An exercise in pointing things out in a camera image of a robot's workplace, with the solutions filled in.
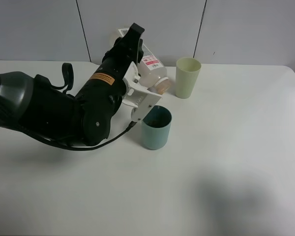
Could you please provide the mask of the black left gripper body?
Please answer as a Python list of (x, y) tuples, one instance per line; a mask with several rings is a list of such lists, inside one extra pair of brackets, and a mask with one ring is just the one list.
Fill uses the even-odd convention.
[(106, 52), (101, 65), (88, 80), (88, 102), (121, 103), (127, 86), (123, 78), (131, 65), (138, 64), (143, 56), (142, 39), (124, 36), (115, 41)]

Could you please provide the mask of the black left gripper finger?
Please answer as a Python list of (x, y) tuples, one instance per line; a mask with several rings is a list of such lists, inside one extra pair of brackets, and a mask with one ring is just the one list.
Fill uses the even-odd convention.
[(133, 23), (121, 40), (121, 47), (123, 49), (138, 49), (144, 31), (144, 28)]

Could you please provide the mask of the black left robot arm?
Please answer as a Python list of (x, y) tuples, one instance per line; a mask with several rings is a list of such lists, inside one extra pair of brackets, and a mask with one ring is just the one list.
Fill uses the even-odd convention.
[(111, 119), (126, 96), (123, 78), (143, 57), (143, 32), (132, 24), (76, 95), (69, 94), (74, 83), (70, 63), (62, 65), (61, 87), (42, 75), (0, 74), (0, 127), (65, 150), (88, 151), (109, 144)]

